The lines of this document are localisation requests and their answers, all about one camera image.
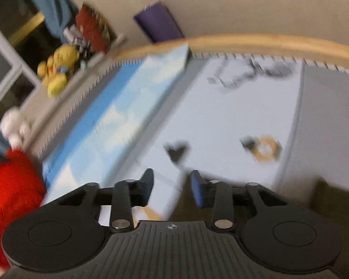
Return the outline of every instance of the blue blanket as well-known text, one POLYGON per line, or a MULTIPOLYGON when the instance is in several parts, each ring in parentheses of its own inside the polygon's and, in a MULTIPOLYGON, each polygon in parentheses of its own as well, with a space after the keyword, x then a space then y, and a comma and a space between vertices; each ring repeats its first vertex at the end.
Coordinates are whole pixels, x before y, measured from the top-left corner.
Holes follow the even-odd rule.
POLYGON ((141 64, 123 66, 44 162, 45 202, 87 182, 104 186, 184 70, 188 45, 141 64))

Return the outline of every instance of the black circular joint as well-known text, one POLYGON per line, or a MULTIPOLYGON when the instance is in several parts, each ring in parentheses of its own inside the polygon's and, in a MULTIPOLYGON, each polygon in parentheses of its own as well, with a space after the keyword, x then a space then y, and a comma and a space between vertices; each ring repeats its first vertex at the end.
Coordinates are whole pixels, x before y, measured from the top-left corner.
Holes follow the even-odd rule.
POLYGON ((310 225, 298 221, 286 221, 276 225, 273 234, 278 241, 291 247, 307 246, 317 237, 310 225))
POLYGON ((102 226, 77 206, 49 205, 11 223, 2 237, 12 265, 59 272, 94 257, 104 242, 102 226))
POLYGON ((240 239, 258 263, 283 273, 319 271, 332 265, 341 250, 336 225, 293 204, 259 210, 240 239))

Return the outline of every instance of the silver screw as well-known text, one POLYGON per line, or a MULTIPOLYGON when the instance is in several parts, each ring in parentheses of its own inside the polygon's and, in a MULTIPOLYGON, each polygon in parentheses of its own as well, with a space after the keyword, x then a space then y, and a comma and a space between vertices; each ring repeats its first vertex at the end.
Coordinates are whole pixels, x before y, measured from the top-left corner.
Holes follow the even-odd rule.
POLYGON ((220 219, 215 222, 215 226, 217 226, 219 229, 229 229, 233 226, 233 223, 227 219, 220 219))
POLYGON ((126 219, 116 219, 112 222, 112 226, 115 229, 126 229, 130 225, 131 225, 131 223, 126 219))

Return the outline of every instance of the blue stripe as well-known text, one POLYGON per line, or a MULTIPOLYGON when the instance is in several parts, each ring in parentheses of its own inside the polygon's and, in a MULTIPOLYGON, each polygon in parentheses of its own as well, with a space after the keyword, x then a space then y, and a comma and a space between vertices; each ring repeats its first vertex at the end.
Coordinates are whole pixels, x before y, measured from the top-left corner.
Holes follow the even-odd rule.
POLYGON ((135 64, 120 68, 112 81, 80 117, 65 142, 48 158, 47 161, 45 161, 46 167, 49 169, 48 174, 44 173, 44 176, 46 176, 44 179, 47 184, 52 184, 69 154, 93 129, 99 117, 106 111, 111 102, 121 93, 139 66, 140 64, 135 64))

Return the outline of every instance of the ribbed black surface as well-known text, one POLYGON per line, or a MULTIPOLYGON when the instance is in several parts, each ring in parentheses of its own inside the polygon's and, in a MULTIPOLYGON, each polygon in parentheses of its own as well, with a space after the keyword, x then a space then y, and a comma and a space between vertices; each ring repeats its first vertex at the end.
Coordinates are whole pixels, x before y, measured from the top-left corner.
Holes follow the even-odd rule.
POLYGON ((252 261, 230 234, 210 231, 204 222, 142 221, 130 233, 114 234, 91 261, 68 271, 35 274, 13 267, 2 278, 238 278, 338 279, 330 270, 285 275, 252 261))

